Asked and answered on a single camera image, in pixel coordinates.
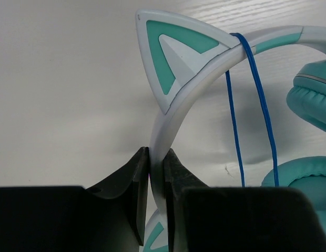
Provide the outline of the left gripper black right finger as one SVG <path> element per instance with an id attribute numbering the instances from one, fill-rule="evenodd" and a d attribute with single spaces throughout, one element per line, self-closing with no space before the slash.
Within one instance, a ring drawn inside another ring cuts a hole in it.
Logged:
<path id="1" fill-rule="evenodd" d="M 170 251 L 326 251 L 326 156 L 279 166 L 259 187 L 210 187 L 164 159 Z"/>

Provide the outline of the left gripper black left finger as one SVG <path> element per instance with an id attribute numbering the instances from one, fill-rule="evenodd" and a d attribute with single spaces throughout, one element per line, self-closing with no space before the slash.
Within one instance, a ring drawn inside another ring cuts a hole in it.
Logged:
<path id="1" fill-rule="evenodd" d="M 138 251 L 149 150 L 97 184 L 0 187 L 0 251 Z"/>

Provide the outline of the teal cat-ear headphones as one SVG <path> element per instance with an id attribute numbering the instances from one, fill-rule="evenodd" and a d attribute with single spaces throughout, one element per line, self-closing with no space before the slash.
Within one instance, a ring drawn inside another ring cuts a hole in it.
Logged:
<path id="1" fill-rule="evenodd" d="M 168 251 L 163 160 L 192 105 L 217 78 L 247 59 L 270 141 L 273 169 L 263 186 L 295 186 L 314 202 L 326 234 L 326 156 L 278 164 L 271 120 L 254 56 L 266 50 L 304 45 L 326 54 L 326 27 L 280 26 L 246 35 L 227 33 L 196 19 L 158 10 L 139 10 L 136 28 L 141 58 L 160 106 L 152 131 L 150 180 L 157 205 L 146 226 L 143 251 Z"/>

